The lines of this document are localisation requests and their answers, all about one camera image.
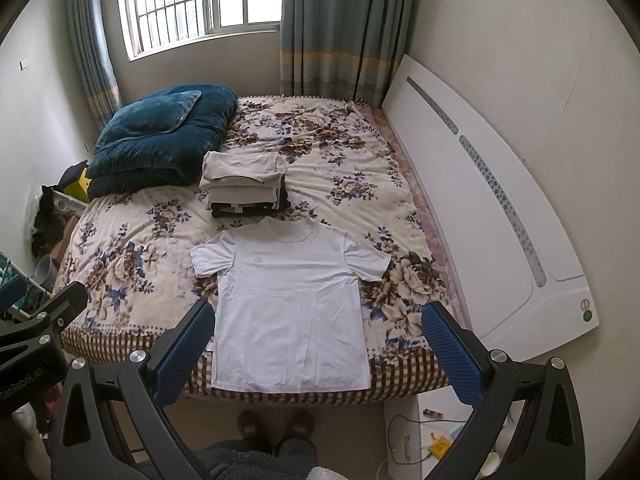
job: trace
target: cable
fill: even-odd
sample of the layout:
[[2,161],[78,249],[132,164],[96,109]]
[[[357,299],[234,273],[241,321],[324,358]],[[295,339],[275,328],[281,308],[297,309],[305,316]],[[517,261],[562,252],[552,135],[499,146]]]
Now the cable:
[[380,470],[382,469],[382,466],[385,465],[385,462],[387,460],[389,460],[389,457],[386,457],[382,462],[380,462],[378,470],[376,471],[376,480],[380,480]]
[[416,465],[416,464],[421,464],[422,462],[424,462],[425,460],[427,460],[428,458],[430,458],[432,456],[431,453],[429,453],[423,459],[418,460],[418,462],[398,462],[396,460],[396,457],[394,456],[394,450],[391,449],[391,439],[389,438],[389,431],[391,430],[391,425],[394,423],[394,420],[396,420],[396,418],[403,418],[407,422],[412,422],[414,424],[433,424],[434,422],[460,422],[462,424],[466,424],[466,422],[467,422],[466,420],[453,420],[451,418],[435,418],[433,420],[413,420],[412,418],[408,418],[408,417],[406,417],[404,415],[401,415],[401,413],[396,413],[391,418],[391,420],[389,421],[388,426],[386,427],[386,442],[387,442],[387,444],[389,446],[389,451],[391,451],[391,460],[393,460],[396,465]]

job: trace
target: brown slippers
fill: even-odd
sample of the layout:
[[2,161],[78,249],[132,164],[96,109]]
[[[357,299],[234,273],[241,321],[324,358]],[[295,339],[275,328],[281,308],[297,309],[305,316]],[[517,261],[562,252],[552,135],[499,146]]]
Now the brown slippers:
[[316,420],[314,416],[307,410],[300,410],[287,423],[287,427],[284,430],[284,438],[298,437],[308,440],[315,427]]
[[262,421],[258,418],[257,413],[252,410],[246,410],[236,418],[238,431],[242,438],[258,438],[266,440],[266,433]]

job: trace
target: floral bedspread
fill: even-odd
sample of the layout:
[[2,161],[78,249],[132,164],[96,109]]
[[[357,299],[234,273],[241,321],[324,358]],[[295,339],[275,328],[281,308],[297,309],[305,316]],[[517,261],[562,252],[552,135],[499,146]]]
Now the floral bedspread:
[[[379,283],[360,283],[371,388],[323,394],[249,394],[210,387],[204,352],[185,393],[261,402],[348,403],[406,396],[445,384],[422,336],[420,313],[432,300],[448,304],[420,227],[407,180],[391,145],[358,106],[319,98],[241,98],[227,149],[274,151],[289,163],[292,207],[302,217],[348,230],[391,255]],[[188,250],[221,230],[260,218],[215,219],[206,194],[191,187],[155,187],[92,202],[65,255],[56,287],[78,280],[89,305],[64,332],[67,351],[91,362],[124,359],[149,348],[206,297],[217,305],[216,277],[197,279]]]

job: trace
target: folded comforter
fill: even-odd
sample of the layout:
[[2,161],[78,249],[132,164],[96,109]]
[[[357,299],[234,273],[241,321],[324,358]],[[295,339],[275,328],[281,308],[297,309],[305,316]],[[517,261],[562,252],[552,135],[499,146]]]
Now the folded comforter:
[[194,184],[204,155],[225,140],[237,101],[224,86],[181,85],[121,108],[100,134],[87,168],[89,199]]

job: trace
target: bucket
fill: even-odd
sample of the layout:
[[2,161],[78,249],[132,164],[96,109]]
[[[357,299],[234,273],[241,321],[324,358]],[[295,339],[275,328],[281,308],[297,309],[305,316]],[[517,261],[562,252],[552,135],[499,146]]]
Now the bucket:
[[476,480],[480,480],[482,478],[487,478],[492,475],[496,471],[498,471],[498,466],[500,465],[500,456],[496,452],[489,453],[488,457],[484,461],[484,465],[480,469],[478,476],[476,476]]
[[51,292],[57,275],[56,265],[53,263],[51,256],[47,255],[43,256],[38,262],[36,271],[33,274],[33,280],[42,288]]

